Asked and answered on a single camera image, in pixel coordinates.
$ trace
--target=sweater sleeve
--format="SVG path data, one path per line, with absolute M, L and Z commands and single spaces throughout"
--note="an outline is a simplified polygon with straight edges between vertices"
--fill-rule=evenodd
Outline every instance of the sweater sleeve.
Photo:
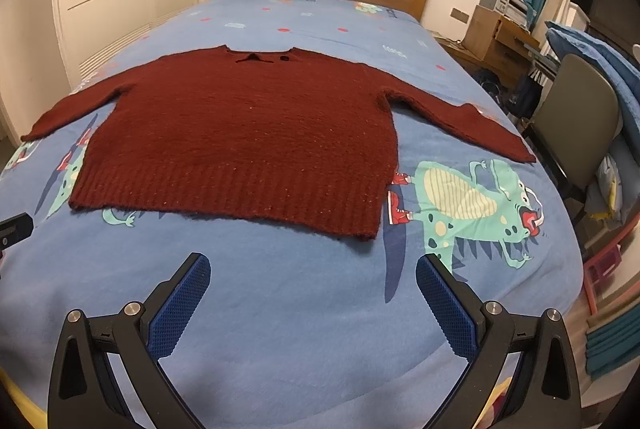
M 495 120 L 485 117 L 473 104 L 467 102 L 455 106 L 392 75 L 385 75 L 388 78 L 383 91 L 388 101 L 405 102 L 447 133 L 514 162 L 536 161 L 520 135 L 511 133 Z
M 84 117 L 96 108 L 126 93 L 136 85 L 137 79 L 139 79 L 137 68 L 139 67 L 126 70 L 76 94 L 66 96 L 44 113 L 33 124 L 31 132 L 28 135 L 22 135 L 20 139 L 28 142 L 50 135 L 55 130 Z

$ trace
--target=red shoe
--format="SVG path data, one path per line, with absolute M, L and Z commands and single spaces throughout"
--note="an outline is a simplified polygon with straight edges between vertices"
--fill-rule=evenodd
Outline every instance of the red shoe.
M 391 180 L 391 183 L 396 185 L 407 185 L 410 182 L 411 177 L 407 173 L 396 173 L 393 180 Z
M 389 214 L 389 223 L 398 225 L 398 223 L 409 223 L 409 211 L 398 209 L 400 199 L 393 191 L 386 194 L 386 211 Z

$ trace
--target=ribbed hem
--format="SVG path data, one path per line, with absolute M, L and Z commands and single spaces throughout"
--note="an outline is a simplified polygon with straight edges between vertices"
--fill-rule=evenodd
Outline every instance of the ribbed hem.
M 145 210 L 274 219 L 373 239 L 389 175 L 290 167 L 146 162 L 92 167 L 85 159 L 69 198 L 74 209 Z

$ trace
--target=mattress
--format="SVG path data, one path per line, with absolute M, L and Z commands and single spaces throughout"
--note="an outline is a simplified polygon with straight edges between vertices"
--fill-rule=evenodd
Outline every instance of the mattress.
M 209 0 L 139 38 L 83 85 L 223 44 L 366 63 L 453 104 L 472 102 L 515 132 L 414 18 L 344 0 Z M 434 244 L 457 279 L 512 313 L 566 311 L 578 295 L 580 252 L 542 166 L 466 144 L 402 107 L 393 111 L 398 175 L 372 241 L 270 221 L 72 212 L 66 201 L 84 149 L 114 105 L 21 146 L 0 179 L 0 216 L 27 212 L 35 224 L 0 264 L 0 367 L 43 410 L 65 314 L 113 314 L 144 300 L 191 252 L 209 258 L 211 284 L 160 362 L 208 428 L 421 427 L 466 366 L 415 283 L 415 264 Z M 394 223 L 402 211 L 413 219 Z M 452 218 L 463 223 L 455 235 Z M 134 417 L 151 427 L 112 362 Z

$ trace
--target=white printer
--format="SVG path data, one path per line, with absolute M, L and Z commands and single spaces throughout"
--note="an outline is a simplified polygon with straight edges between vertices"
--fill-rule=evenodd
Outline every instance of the white printer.
M 478 5 L 494 10 L 527 29 L 527 3 L 524 0 L 480 0 Z

